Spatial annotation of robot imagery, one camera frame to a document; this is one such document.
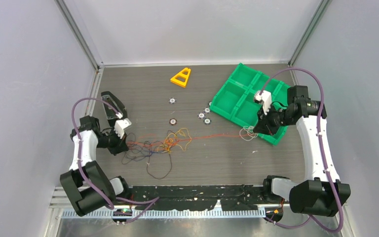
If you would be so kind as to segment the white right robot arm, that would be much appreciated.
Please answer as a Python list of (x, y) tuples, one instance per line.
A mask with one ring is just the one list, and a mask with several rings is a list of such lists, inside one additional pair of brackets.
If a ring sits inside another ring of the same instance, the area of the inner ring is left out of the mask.
[(283, 176), (267, 176), (263, 181), (264, 200), (272, 203), (285, 199), (294, 213), (335, 216), (350, 197), (351, 189), (341, 182), (331, 158), (324, 105), (309, 98), (307, 86), (290, 87), (286, 107), (275, 107), (271, 93), (265, 90), (255, 93), (254, 102), (261, 108), (253, 132), (275, 135), (279, 129), (294, 125), (301, 138), (305, 164), (301, 183)]

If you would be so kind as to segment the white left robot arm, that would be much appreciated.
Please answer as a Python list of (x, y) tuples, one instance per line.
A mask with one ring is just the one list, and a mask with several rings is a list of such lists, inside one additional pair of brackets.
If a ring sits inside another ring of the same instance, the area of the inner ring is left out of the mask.
[(96, 160), (96, 150), (126, 152), (126, 135), (112, 124), (103, 133), (99, 120), (85, 116), (71, 132), (74, 157), (60, 183), (76, 215), (84, 217), (103, 207), (116, 216), (135, 211), (250, 211), (265, 202), (264, 188), (255, 185), (129, 186), (121, 176), (108, 178)]

